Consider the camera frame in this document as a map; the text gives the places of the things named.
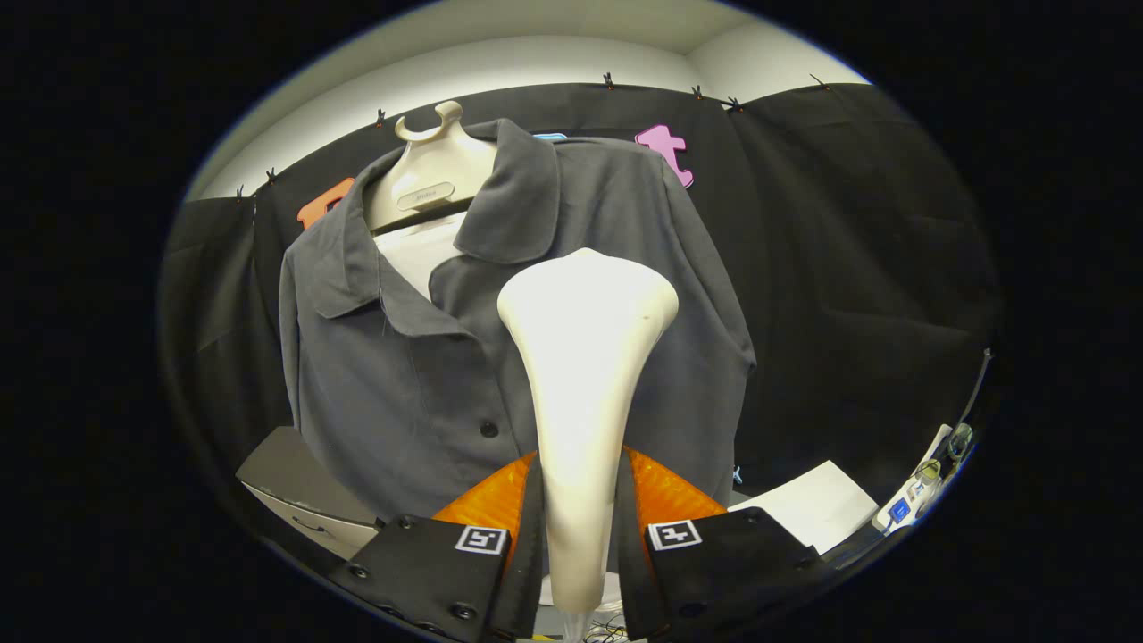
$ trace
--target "shirt collar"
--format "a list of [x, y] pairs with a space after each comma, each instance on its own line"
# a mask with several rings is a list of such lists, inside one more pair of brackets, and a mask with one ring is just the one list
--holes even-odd
[[[504, 118], [465, 126], [464, 130], [473, 138], [494, 140], [496, 158], [453, 244], [466, 255], [499, 264], [544, 256], [555, 238], [559, 211], [555, 147]], [[403, 151], [398, 147], [362, 169], [334, 210], [311, 228], [325, 236], [320, 244], [326, 249], [313, 266], [310, 295], [325, 316], [382, 298], [394, 330], [422, 336], [431, 332], [426, 320], [401, 311], [419, 308], [422, 303], [435, 307], [381, 254], [363, 217], [365, 187], [392, 169]]]

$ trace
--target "white paper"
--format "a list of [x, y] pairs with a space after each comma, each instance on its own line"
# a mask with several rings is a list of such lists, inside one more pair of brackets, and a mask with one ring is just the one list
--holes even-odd
[[786, 484], [729, 507], [759, 507], [805, 547], [825, 554], [877, 512], [877, 503], [831, 460]]
[[385, 232], [378, 234], [374, 242], [393, 268], [426, 299], [432, 300], [429, 276], [434, 267], [462, 254], [453, 246], [453, 240], [461, 230], [465, 214], [467, 212], [462, 211]]

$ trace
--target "white wall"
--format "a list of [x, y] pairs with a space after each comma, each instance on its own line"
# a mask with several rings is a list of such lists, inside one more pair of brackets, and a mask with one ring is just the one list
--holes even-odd
[[822, 82], [869, 81], [829, 53], [775, 24], [753, 21], [701, 45], [687, 59], [704, 96], [740, 103]]
[[[286, 168], [313, 150], [375, 122], [378, 108], [395, 114], [465, 94], [530, 85], [602, 82], [604, 72], [610, 72], [617, 85], [677, 91], [701, 85], [706, 96], [734, 96], [743, 103], [815, 85], [810, 73], [824, 82], [866, 82], [792, 33], [743, 16], [740, 25], [708, 39], [689, 55], [612, 39], [533, 35], [470, 42], [401, 59], [299, 104], [261, 132], [248, 135], [251, 139], [240, 148], [224, 140], [203, 163], [185, 198], [230, 196], [239, 185], [245, 185], [243, 193], [249, 194], [265, 182], [271, 167]], [[264, 102], [291, 90], [286, 83]], [[281, 111], [280, 101], [275, 108]], [[246, 120], [256, 121], [257, 112], [255, 108]]]
[[318, 96], [263, 131], [189, 198], [253, 192], [271, 167], [285, 168], [313, 150], [377, 120], [464, 94], [559, 82], [613, 82], [689, 91], [698, 72], [678, 54], [642, 45], [562, 35], [504, 38], [422, 54]]

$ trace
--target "white ceiling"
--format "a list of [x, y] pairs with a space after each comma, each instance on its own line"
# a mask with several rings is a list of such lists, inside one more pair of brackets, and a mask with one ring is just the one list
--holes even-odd
[[757, 19], [710, 0], [445, 0], [378, 25], [290, 80], [313, 97], [383, 66], [446, 47], [521, 35], [582, 35], [686, 56]]

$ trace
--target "white device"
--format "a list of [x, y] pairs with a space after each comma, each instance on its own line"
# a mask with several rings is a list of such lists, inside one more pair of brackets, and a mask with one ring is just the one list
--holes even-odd
[[513, 275], [497, 310], [536, 411], [552, 603], [580, 641], [602, 598], [636, 384], [679, 297], [650, 267], [580, 248]]
[[889, 536], [903, 527], [916, 523], [925, 505], [937, 496], [944, 485], [944, 479], [941, 474], [946, 472], [941, 472], [940, 463], [932, 460], [932, 458], [941, 441], [951, 433], [952, 427], [941, 425], [936, 437], [933, 439], [925, 457], [917, 465], [913, 475], [901, 485], [901, 489], [885, 507], [873, 514], [871, 524], [882, 535]]

